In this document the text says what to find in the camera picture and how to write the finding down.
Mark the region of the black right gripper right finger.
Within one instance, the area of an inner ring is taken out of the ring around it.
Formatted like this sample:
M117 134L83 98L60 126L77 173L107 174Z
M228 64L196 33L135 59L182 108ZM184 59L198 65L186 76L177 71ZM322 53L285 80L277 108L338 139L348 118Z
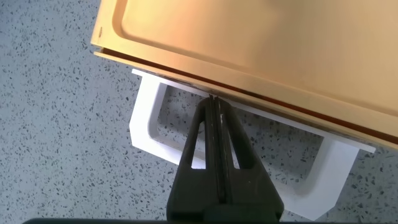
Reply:
M219 222L277 222L284 204L231 105L214 98L220 166Z

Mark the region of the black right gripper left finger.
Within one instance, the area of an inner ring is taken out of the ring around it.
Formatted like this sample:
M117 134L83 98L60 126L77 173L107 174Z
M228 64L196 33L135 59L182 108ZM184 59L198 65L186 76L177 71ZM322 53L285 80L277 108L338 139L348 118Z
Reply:
M198 104L167 202L167 219L173 222L201 222L206 209L225 198L223 166L218 149L215 98ZM193 158L201 124L205 126L205 168L194 169Z

